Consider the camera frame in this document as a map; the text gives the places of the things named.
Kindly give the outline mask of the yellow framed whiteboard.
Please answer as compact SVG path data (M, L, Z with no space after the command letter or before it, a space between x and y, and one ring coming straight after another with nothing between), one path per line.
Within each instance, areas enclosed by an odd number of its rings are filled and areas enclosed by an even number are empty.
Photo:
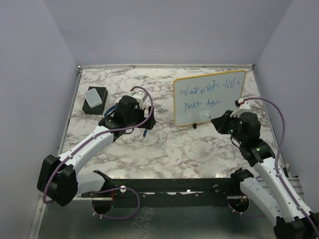
M246 71L235 70L178 78L173 82L174 123L192 125L235 110L243 94Z

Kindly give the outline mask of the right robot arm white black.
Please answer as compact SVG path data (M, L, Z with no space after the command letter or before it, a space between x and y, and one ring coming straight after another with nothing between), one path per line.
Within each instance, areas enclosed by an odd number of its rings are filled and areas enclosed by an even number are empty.
M248 196L273 226L278 239L317 239L319 215L312 212L278 166L270 146L260 138L261 124L254 113L245 112L233 118L226 111L211 123L220 134L228 134L239 143L239 149L251 167L263 179L263 189L249 170L231 174L229 189L235 195Z

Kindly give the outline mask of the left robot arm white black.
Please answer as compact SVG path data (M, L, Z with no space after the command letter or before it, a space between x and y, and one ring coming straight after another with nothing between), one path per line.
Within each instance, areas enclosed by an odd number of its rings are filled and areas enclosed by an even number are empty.
M59 156L50 154L45 157L37 182L37 189L43 193L45 204L56 202L66 206L78 194L94 191L103 197L109 193L110 184L106 175L93 172L80 179L78 173L99 151L128 130L151 130L155 126L153 105L149 106L145 115L144 104L147 99L151 99L151 96L141 91L123 96L84 140Z

